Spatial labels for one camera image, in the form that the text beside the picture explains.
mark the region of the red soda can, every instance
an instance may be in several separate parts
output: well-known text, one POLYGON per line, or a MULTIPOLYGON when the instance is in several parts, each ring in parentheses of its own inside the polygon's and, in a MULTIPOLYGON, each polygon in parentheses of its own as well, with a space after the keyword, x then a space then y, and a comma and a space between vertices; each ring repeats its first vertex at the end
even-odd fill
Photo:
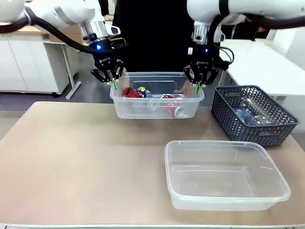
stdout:
POLYGON ((142 98, 142 95, 140 95, 140 93, 136 92, 131 87, 126 87, 123 90, 122 96, 126 98, 142 98))
MULTIPOLYGON (((164 94, 162 99, 173 99, 173 97, 169 94, 164 94)), ((174 118, 182 118, 184 117, 184 106, 180 103, 168 103, 163 106, 163 109, 174 118)))
POLYGON ((163 94, 162 99, 173 99, 170 94, 163 94))

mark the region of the plastic storage box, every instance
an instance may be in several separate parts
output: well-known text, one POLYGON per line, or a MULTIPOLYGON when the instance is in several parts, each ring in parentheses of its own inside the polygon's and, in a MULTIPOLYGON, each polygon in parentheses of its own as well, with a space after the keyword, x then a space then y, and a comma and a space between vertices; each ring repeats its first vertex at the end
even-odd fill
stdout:
POLYGON ((110 90, 110 98, 113 99, 115 110, 120 118, 131 119, 168 119, 168 118, 192 118, 196 114, 201 100, 204 99, 202 88, 198 94, 194 94, 194 87, 188 83, 184 91, 182 89, 188 82, 184 73, 127 73, 120 78, 119 90, 114 86, 110 90), (153 98, 124 98, 122 91, 126 87, 137 90, 145 87, 153 98), (170 94, 174 99, 162 99, 163 94, 170 94))
POLYGON ((297 118, 257 86, 216 87, 212 114, 231 141, 255 142, 263 147, 281 145, 299 124, 297 118), (276 120, 276 124, 249 126, 243 123, 232 109, 238 107, 243 98, 252 99, 276 120))
POLYGON ((290 188, 260 145, 230 141, 172 141, 165 148, 168 190, 177 209, 266 210, 290 188))

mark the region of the gray floor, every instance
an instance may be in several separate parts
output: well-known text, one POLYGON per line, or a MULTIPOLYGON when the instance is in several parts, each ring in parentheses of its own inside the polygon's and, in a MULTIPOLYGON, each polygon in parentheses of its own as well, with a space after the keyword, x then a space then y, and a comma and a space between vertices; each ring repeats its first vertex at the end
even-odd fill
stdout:
MULTIPOLYGON (((59 101, 59 102, 79 102, 79 103, 112 103, 109 97, 110 87, 101 83, 90 71, 93 68, 93 58, 89 54, 80 53, 81 68, 75 75, 74 81, 80 80, 81 86, 70 100, 65 96, 70 91, 71 86, 65 89, 61 97, 55 99, 49 94, 17 94, 0 93, 0 111, 26 111, 36 101, 59 101)), ((214 84, 205 88, 205 99, 201 106, 211 106, 214 97, 214 88, 218 85, 220 76, 216 78, 214 84)))
POLYGON ((24 111, 0 111, 0 139, 15 125, 24 111))

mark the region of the blue can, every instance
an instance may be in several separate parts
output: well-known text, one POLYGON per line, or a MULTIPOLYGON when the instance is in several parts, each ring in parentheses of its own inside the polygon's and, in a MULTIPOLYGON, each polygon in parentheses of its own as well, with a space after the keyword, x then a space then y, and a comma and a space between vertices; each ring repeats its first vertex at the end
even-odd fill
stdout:
POLYGON ((137 92, 142 94, 143 98, 152 98, 152 93, 148 91, 145 87, 139 87, 137 92))

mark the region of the beige table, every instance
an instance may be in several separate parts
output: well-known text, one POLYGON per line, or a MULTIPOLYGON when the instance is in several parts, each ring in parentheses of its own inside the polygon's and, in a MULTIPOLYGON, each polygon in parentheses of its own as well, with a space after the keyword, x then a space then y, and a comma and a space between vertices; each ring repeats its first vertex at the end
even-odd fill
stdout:
POLYGON ((187 120, 123 120, 112 104, 35 103, 0 142, 6 225, 291 226, 305 223, 305 154, 292 137, 268 153, 290 188, 267 211, 181 211, 167 190, 172 140, 227 139, 199 108, 187 120))

